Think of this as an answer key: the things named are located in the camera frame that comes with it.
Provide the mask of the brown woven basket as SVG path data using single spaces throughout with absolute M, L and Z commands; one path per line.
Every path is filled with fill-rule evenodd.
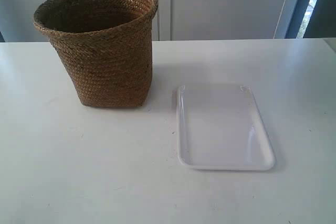
M 152 21 L 158 0 L 46 0 L 34 26 L 46 36 L 80 102 L 141 106 L 152 82 Z

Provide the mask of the white rectangular plastic tray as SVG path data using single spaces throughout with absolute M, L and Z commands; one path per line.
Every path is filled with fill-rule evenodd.
M 176 91 L 177 155 L 199 170 L 266 171 L 276 159 L 251 89 L 188 84 Z

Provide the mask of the white cabinet doors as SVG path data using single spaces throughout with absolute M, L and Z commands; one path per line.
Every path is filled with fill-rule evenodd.
M 6 42 L 41 42 L 33 13 L 45 0 L 1 0 Z M 155 40 L 284 38 L 297 0 L 158 0 Z

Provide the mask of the dark blue window frame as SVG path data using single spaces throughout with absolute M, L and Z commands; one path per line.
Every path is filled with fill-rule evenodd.
M 297 38 L 334 38 L 335 0 L 309 0 Z

